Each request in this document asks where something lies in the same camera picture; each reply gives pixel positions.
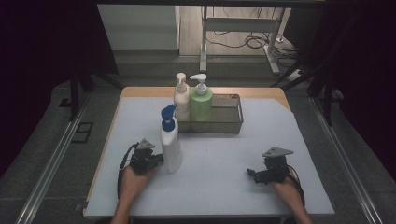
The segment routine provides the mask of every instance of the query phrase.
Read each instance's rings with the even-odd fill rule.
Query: pump bottle
[[[175,118],[178,122],[190,121],[190,86],[186,84],[186,75],[176,75],[174,103],[176,105]]]
[[[198,80],[200,83],[190,92],[190,119],[191,121],[208,121],[212,109],[213,92],[206,85],[206,75],[198,74],[190,79]]]
[[[181,165],[180,142],[178,140],[178,124],[174,118],[175,105],[169,105],[161,111],[163,117],[161,128],[161,144],[163,161],[169,173],[174,173]]]

